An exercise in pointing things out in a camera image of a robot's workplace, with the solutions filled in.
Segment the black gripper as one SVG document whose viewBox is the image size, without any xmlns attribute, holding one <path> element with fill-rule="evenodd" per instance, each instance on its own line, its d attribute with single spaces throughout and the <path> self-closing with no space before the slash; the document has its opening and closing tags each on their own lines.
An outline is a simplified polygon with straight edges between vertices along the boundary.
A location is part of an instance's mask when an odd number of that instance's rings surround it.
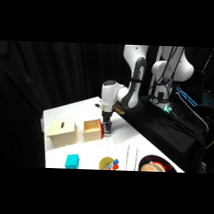
<svg viewBox="0 0 214 214">
<path fill-rule="evenodd" d="M 112 134 L 112 123 L 111 123 L 111 117 L 113 115 L 113 112 L 102 112 L 102 117 L 103 117 L 103 133 L 104 136 L 107 136 L 107 126 L 106 123 L 108 123 L 108 136 L 111 136 Z"/>
</svg>

